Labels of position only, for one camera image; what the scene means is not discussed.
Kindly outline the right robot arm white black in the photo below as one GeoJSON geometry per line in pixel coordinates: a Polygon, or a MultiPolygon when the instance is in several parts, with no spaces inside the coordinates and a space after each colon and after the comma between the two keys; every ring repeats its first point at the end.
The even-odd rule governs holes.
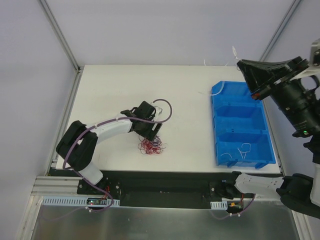
{"type": "Polygon", "coordinates": [[[315,73],[308,74],[315,88],[306,89],[302,75],[310,68],[300,56],[281,62],[263,62],[241,59],[237,62],[254,100],[271,97],[279,110],[294,127],[295,138],[311,138],[304,147],[312,152],[314,177],[301,173],[270,178],[237,172],[235,180],[225,184],[230,197],[239,194],[258,194],[278,198],[287,208],[314,218],[320,217],[320,100],[316,89],[320,80],[315,73]]]}

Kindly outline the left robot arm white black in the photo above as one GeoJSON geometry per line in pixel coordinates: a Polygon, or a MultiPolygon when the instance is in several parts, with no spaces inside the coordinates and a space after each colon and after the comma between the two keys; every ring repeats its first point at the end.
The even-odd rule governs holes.
{"type": "Polygon", "coordinates": [[[153,141],[162,127],[157,122],[162,111],[154,103],[143,101],[138,107],[123,110],[115,118],[95,125],[76,120],[68,127],[55,150],[66,160],[66,165],[89,181],[90,191],[96,195],[102,194],[106,188],[103,173],[92,162],[96,146],[109,138],[130,132],[153,141]]]}

